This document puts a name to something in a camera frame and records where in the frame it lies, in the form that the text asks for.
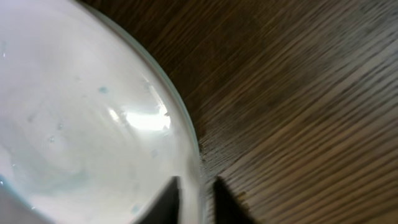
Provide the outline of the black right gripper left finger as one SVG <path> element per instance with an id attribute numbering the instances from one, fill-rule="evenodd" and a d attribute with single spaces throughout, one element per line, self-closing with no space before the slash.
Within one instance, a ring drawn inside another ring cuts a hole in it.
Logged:
<path id="1" fill-rule="evenodd" d="M 180 178 L 173 176 L 136 224 L 178 224 L 179 213 Z"/>

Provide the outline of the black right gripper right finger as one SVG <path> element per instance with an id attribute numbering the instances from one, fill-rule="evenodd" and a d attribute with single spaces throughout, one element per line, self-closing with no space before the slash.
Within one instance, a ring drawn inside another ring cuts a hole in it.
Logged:
<path id="1" fill-rule="evenodd" d="M 220 176 L 213 183 L 213 191 L 216 224 L 255 224 L 255 220 L 240 206 Z"/>

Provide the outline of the white plate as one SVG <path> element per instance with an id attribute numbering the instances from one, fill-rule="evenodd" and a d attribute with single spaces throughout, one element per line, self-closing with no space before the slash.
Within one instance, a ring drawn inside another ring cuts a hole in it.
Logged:
<path id="1" fill-rule="evenodd" d="M 173 176 L 205 223 L 198 141 L 148 51 L 78 1 L 1 2 L 1 222 L 136 223 Z"/>

